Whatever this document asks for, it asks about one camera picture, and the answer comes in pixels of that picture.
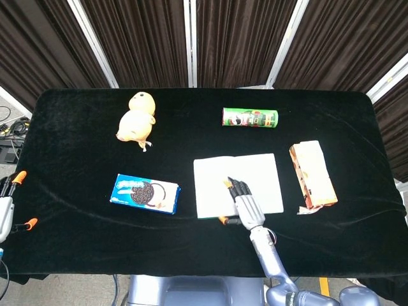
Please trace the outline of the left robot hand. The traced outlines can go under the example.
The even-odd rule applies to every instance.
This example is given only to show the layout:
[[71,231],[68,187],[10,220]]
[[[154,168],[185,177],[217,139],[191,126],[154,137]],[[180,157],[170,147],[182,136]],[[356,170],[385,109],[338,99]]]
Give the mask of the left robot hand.
[[38,219],[35,217],[23,224],[13,223],[15,211],[13,193],[18,186],[22,185],[26,176],[27,172],[23,170],[1,179],[1,243],[12,233],[31,231],[38,223]]

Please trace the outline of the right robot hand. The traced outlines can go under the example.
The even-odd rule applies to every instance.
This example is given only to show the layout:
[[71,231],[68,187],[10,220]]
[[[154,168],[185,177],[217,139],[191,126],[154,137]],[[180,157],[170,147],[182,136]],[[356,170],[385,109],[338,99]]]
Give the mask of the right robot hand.
[[223,225],[242,224],[249,231],[258,226],[263,226],[265,215],[260,205],[255,201],[248,185],[243,181],[230,177],[224,180],[223,183],[233,199],[239,219],[220,216],[220,222]]

